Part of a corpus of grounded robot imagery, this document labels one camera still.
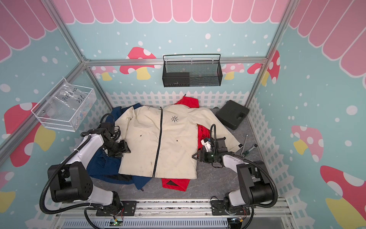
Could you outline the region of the blue jacket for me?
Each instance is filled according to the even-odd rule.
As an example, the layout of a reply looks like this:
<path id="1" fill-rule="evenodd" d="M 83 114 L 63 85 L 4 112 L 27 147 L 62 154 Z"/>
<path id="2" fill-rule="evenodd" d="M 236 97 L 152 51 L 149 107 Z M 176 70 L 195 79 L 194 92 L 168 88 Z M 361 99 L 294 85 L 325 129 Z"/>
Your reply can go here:
<path id="1" fill-rule="evenodd" d="M 106 117 L 107 123 L 116 124 L 116 121 L 121 115 L 126 112 L 129 108 L 133 107 L 137 109 L 142 107 L 140 103 L 137 103 L 133 106 L 129 107 L 115 107 L 113 108 L 111 113 L 107 113 L 102 117 L 102 120 Z M 98 130 L 105 127 L 98 127 L 97 129 L 88 131 L 88 134 L 101 134 L 103 133 L 102 130 Z M 151 177 L 141 177 L 141 176 L 131 176 L 131 175 L 124 175 L 119 174 L 119 167 L 121 164 L 122 158 L 121 157 L 109 157 L 102 148 L 99 148 L 94 156 L 91 158 L 86 171 L 88 172 L 90 177 L 106 181 L 113 184 L 135 184 L 138 190 L 142 189 L 150 180 Z"/>

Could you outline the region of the beige jacket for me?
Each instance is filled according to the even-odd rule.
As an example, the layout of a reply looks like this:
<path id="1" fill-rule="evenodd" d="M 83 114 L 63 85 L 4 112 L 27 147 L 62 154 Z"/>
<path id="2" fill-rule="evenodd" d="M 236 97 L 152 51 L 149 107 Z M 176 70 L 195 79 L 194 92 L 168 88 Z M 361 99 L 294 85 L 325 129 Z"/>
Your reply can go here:
<path id="1" fill-rule="evenodd" d="M 198 151 L 198 125 L 207 129 L 215 125 L 217 137 L 225 138 L 228 150 L 239 150 L 239 141 L 204 107 L 131 107 L 115 124 L 130 150 L 119 167 L 118 173 L 123 175 L 196 179 L 197 162 L 192 156 Z"/>

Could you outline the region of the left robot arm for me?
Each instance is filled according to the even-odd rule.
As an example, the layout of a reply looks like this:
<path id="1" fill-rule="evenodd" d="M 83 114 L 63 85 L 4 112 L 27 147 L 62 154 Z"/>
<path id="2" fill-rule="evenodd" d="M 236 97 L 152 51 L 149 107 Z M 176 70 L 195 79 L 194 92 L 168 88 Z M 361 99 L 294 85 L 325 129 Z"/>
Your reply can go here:
<path id="1" fill-rule="evenodd" d="M 48 181 L 39 200 L 43 213 L 51 215 L 79 207 L 113 217 L 123 212 L 124 204 L 117 192 L 96 187 L 87 172 L 98 150 L 113 159 L 130 152 L 127 143 L 120 139 L 121 131 L 115 121 L 106 120 L 112 116 L 103 115 L 97 128 L 81 133 L 82 143 L 62 163 L 49 167 Z"/>

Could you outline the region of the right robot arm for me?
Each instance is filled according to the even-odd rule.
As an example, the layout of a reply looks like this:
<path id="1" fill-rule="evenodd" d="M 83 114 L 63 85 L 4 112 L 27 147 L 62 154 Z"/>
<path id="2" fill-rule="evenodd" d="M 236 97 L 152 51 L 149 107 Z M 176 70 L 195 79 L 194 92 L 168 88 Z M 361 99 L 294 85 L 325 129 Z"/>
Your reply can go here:
<path id="1" fill-rule="evenodd" d="M 202 142 L 202 148 L 192 156 L 198 162 L 219 164 L 237 174 L 239 189 L 229 192 L 220 200 L 210 200 L 213 215 L 251 214 L 252 207 L 271 208 L 278 201 L 278 190 L 263 161 L 251 161 L 228 151 L 226 138 L 216 136 L 216 125 L 211 125 L 210 137 Z"/>

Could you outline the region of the red jacket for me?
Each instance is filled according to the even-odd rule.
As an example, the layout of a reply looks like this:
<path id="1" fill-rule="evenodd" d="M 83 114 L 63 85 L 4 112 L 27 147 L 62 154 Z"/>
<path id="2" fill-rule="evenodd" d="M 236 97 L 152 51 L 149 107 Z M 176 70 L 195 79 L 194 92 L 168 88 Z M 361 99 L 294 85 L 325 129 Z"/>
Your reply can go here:
<path id="1" fill-rule="evenodd" d="M 211 135 L 198 117 L 198 108 L 198 99 L 187 96 L 164 108 L 164 143 L 156 171 L 163 188 L 186 191 L 189 181 L 197 178 L 192 155 L 202 149 L 201 140 Z"/>

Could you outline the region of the black plastic tool case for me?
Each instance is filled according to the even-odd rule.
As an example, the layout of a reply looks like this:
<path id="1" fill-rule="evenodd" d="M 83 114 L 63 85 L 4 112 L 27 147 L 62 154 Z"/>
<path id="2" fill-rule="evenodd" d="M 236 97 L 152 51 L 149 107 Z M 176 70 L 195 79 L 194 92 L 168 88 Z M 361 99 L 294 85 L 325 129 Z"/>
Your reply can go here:
<path id="1" fill-rule="evenodd" d="M 215 116 L 224 126 L 236 130 L 247 117 L 249 111 L 249 108 L 246 108 L 233 100 L 229 100 L 216 112 Z"/>

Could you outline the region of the green handled ratchet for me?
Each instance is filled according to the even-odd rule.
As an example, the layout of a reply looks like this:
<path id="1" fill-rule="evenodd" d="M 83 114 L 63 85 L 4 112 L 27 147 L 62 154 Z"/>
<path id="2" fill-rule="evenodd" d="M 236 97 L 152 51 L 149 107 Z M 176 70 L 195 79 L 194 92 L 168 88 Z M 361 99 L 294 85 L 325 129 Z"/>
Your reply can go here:
<path id="1" fill-rule="evenodd" d="M 246 157 L 246 156 L 248 156 L 248 155 L 249 155 L 249 153 L 250 153 L 251 151 L 253 151 L 254 149 L 256 149 L 257 147 L 258 147 L 258 144 L 253 144 L 253 146 L 252 146 L 250 149 L 248 149 L 248 150 L 244 151 L 244 152 L 241 154 L 241 156 L 242 156 L 242 157 Z"/>

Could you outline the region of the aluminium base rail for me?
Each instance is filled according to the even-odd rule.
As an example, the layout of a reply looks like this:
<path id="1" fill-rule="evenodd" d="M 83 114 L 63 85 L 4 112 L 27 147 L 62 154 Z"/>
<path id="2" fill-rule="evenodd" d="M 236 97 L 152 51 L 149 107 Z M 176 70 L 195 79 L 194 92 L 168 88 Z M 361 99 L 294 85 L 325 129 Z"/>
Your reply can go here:
<path id="1" fill-rule="evenodd" d="M 123 213 L 110 216 L 94 210 L 84 215 L 74 209 L 56 215 L 53 229 L 295 229 L 287 203 L 281 198 L 271 208 L 225 210 L 217 198 L 138 199 L 124 201 Z"/>

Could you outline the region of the horizontal aluminium frame bar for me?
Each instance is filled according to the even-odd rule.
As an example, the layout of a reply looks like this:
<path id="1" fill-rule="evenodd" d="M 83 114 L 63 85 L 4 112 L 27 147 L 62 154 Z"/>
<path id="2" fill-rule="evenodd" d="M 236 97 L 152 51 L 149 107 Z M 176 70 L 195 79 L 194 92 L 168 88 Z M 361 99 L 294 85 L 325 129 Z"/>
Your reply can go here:
<path id="1" fill-rule="evenodd" d="M 128 65 L 163 65 L 167 62 L 193 62 L 208 61 L 215 62 L 215 58 L 198 58 L 198 57 L 182 57 L 182 58 L 157 58 L 157 59 L 110 59 L 110 60 L 89 60 L 87 66 L 128 66 Z M 221 64 L 264 64 L 267 61 L 265 57 L 221 57 Z"/>

